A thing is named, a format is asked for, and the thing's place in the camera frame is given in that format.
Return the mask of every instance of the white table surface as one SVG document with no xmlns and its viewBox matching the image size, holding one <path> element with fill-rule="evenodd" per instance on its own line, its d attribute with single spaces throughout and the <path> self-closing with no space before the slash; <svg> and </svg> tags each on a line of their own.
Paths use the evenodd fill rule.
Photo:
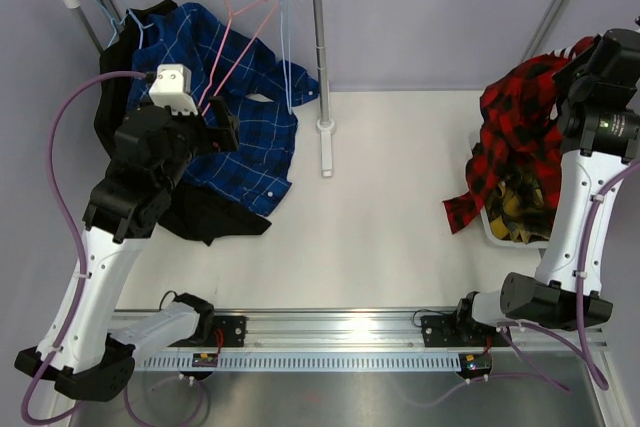
<svg viewBox="0 0 640 427">
<path fill-rule="evenodd" d="M 479 92 L 333 93 L 334 177 L 320 176 L 317 103 L 297 107 L 293 187 L 259 237 L 211 247 L 158 227 L 118 308 L 156 308 L 169 289 L 216 308 L 448 306 L 532 275 L 536 250 L 497 247 L 479 218 L 452 235 L 442 200 L 466 191 Z"/>
</svg>

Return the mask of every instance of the metal floor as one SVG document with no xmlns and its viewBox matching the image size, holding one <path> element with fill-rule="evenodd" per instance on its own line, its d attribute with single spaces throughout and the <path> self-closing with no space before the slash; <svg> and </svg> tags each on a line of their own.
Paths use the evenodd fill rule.
<svg viewBox="0 0 640 427">
<path fill-rule="evenodd" d="M 207 391 L 201 427 L 591 427 L 605 425 L 581 363 L 564 352 L 533 354 L 535 360 L 573 393 L 559 393 L 546 383 L 493 380 L 465 387 L 437 407 L 429 402 L 461 382 L 452 372 L 429 373 L 273 373 L 221 372 L 204 381 Z M 523 372 L 526 366 L 510 352 L 494 355 L 494 372 Z M 148 389 L 172 374 L 136 373 L 130 398 L 136 414 L 158 426 L 183 422 L 196 405 L 196 388 L 186 381 Z M 88 404 L 73 427 L 135 426 L 122 397 Z"/>
</svg>

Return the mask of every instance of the pink hanger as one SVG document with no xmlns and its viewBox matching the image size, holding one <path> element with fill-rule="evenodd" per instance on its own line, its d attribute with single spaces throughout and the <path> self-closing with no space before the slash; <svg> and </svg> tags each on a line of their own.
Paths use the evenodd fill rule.
<svg viewBox="0 0 640 427">
<path fill-rule="evenodd" d="M 224 2 L 225 7 L 227 8 L 227 14 L 229 15 L 229 21 L 227 23 L 227 28 L 224 31 L 224 36 L 222 37 L 222 43 L 220 44 L 220 48 L 218 49 L 218 53 L 216 54 L 216 59 L 213 62 L 213 67 L 211 68 L 211 74 L 209 75 L 209 84 L 207 85 L 207 87 L 202 92 L 202 96 L 200 97 L 200 102 L 198 102 L 198 104 L 200 105 L 200 108 L 202 108 L 202 106 L 203 106 L 203 102 L 204 102 L 204 100 L 205 100 L 205 98 L 207 96 L 207 92 L 209 91 L 209 89 L 213 85 L 213 74 L 214 74 L 214 72 L 216 70 L 216 67 L 218 66 L 218 61 L 220 60 L 220 55 L 222 54 L 222 49 L 224 48 L 224 45 L 227 42 L 227 36 L 229 35 L 229 31 L 231 30 L 231 24 L 233 23 L 233 19 L 236 16 L 238 16 L 240 14 L 243 14 L 243 13 L 247 12 L 248 10 L 254 8 L 255 6 L 261 4 L 262 2 L 269 2 L 269 0 L 256 0 L 252 4 L 249 4 L 246 7 L 238 10 L 237 12 L 234 12 L 233 9 L 231 8 L 231 4 L 229 3 L 229 0 L 222 0 L 222 1 Z M 267 25 L 267 22 L 269 21 L 271 16 L 275 13 L 277 7 L 278 7 L 278 4 L 274 5 L 273 8 L 271 9 L 271 11 L 267 14 L 265 19 L 262 21 L 262 24 L 260 24 L 260 27 L 258 27 L 258 30 L 256 31 L 256 33 L 253 34 L 253 37 L 247 43 L 247 46 L 244 48 L 244 50 L 242 51 L 240 56 L 236 59 L 235 63 L 231 66 L 231 69 L 229 69 L 229 72 L 227 72 L 227 75 L 224 77 L 224 79 L 222 79 L 222 82 L 220 82 L 220 85 L 218 86 L 218 88 L 216 89 L 216 91 L 215 91 L 215 93 L 213 95 L 218 95 L 218 93 L 222 89 L 222 86 L 225 84 L 227 79 L 231 76 L 232 72 L 238 66 L 238 64 L 240 63 L 240 61 L 244 57 L 244 55 L 247 53 L 247 51 L 249 50 L 249 47 L 251 47 L 251 44 L 253 44 L 253 41 L 256 40 L 258 35 L 260 35 L 260 32 L 262 32 L 262 29 L 264 28 L 264 26 Z M 207 111 L 209 110 L 209 106 L 210 106 L 210 104 L 207 104 L 205 109 L 202 111 L 202 116 L 203 117 L 207 113 Z"/>
</svg>

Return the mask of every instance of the laundry pile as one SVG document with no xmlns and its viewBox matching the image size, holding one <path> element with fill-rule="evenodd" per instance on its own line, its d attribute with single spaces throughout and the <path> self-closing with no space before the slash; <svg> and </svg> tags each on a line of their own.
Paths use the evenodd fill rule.
<svg viewBox="0 0 640 427">
<path fill-rule="evenodd" d="M 191 70 L 191 93 L 198 103 L 222 47 L 207 96 L 229 74 L 219 95 L 240 120 L 239 150 L 196 158 L 174 191 L 171 208 L 160 225 L 207 245 L 226 235 L 262 234 L 271 225 L 262 216 L 269 215 L 291 187 L 287 173 L 298 121 L 287 104 L 297 106 L 315 99 L 318 83 L 302 67 L 287 65 L 291 72 L 288 99 L 283 61 L 260 40 L 250 42 L 233 30 L 223 45 L 225 25 L 200 4 L 178 6 L 165 0 L 133 13 L 145 24 L 142 48 L 138 48 L 141 29 L 133 18 L 127 18 L 118 41 L 101 55 L 100 72 L 155 72 L 160 64 L 184 64 Z M 233 70 L 245 48 L 246 54 Z M 125 113 L 138 106 L 148 89 L 142 80 L 103 83 L 94 128 L 110 155 L 115 149 L 114 133 Z M 250 94 L 261 94 L 269 101 L 252 100 L 247 97 Z M 205 122 L 215 124 L 212 111 L 205 114 Z"/>
<path fill-rule="evenodd" d="M 552 76 L 592 43 L 586 37 L 534 57 L 485 89 L 480 142 L 465 170 L 469 191 L 444 201 L 452 233 L 486 208 L 499 239 L 548 239 L 562 181 L 562 136 L 550 117 L 557 96 Z"/>
</svg>

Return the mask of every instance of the blue hanger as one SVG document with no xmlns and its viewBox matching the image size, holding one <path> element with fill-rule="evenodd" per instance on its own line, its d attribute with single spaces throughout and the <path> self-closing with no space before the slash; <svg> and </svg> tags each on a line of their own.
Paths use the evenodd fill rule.
<svg viewBox="0 0 640 427">
<path fill-rule="evenodd" d="M 125 17 L 118 22 L 117 19 L 113 18 L 111 16 L 111 14 L 109 13 L 109 11 L 107 10 L 107 8 L 102 5 L 102 2 L 100 2 L 99 0 L 93 0 L 98 7 L 100 7 L 102 9 L 102 11 L 105 13 L 105 15 L 107 16 L 107 19 L 109 19 L 109 24 L 111 25 L 111 28 L 113 29 L 113 35 L 111 36 L 111 40 L 109 40 L 109 44 L 107 45 L 107 47 L 111 47 L 111 44 L 113 44 L 113 42 L 116 40 L 116 38 L 118 37 L 118 26 L 122 26 L 124 24 L 124 20 L 126 18 Z"/>
<path fill-rule="evenodd" d="M 287 102 L 287 110 L 289 115 L 293 113 L 293 85 L 291 81 L 291 35 L 290 35 L 290 22 L 289 22 L 289 0 L 278 0 L 280 4 L 280 48 L 282 49 L 282 74 L 284 76 L 284 89 Z M 285 37 L 287 38 L 287 45 L 289 51 L 289 70 L 287 72 L 287 55 L 285 52 L 284 44 Z"/>
<path fill-rule="evenodd" d="M 136 25 L 138 26 L 138 30 L 140 31 L 140 42 L 138 42 L 138 50 L 140 50 L 142 48 L 142 43 L 144 42 L 144 29 L 148 29 L 153 24 L 142 25 L 142 22 L 140 22 L 140 19 L 138 19 L 136 14 L 133 13 L 133 10 L 129 8 L 129 6 L 127 5 L 127 2 L 125 0 L 120 0 L 120 1 L 122 2 L 122 4 L 126 9 L 127 15 L 129 15 L 129 17 L 131 17 L 133 21 L 136 23 Z"/>
</svg>

